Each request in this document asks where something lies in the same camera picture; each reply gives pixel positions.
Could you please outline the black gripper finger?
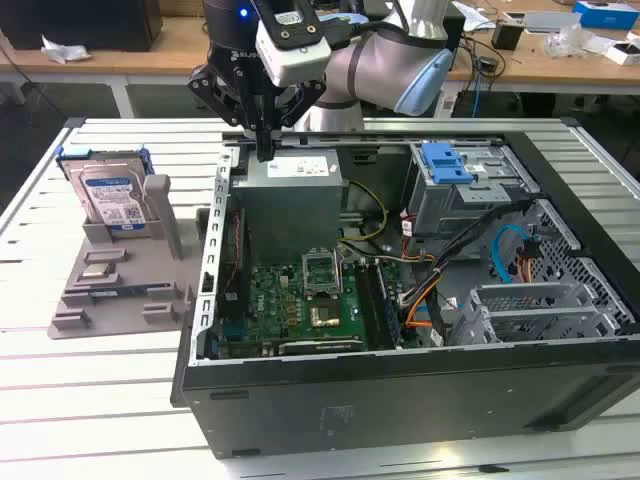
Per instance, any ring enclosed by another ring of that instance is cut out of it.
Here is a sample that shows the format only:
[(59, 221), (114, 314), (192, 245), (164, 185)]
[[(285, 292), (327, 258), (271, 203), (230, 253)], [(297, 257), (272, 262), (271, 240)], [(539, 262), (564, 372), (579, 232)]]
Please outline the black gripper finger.
[(282, 128), (293, 127), (325, 90), (325, 83), (318, 80), (274, 88), (274, 96), (268, 102), (268, 160), (274, 157), (277, 138)]
[(265, 126), (262, 96), (251, 91), (248, 70), (235, 66), (231, 80), (218, 83), (210, 65), (202, 65), (189, 79), (188, 87), (209, 109), (230, 126), (242, 126), (253, 139), (259, 161), (269, 160), (269, 129)]

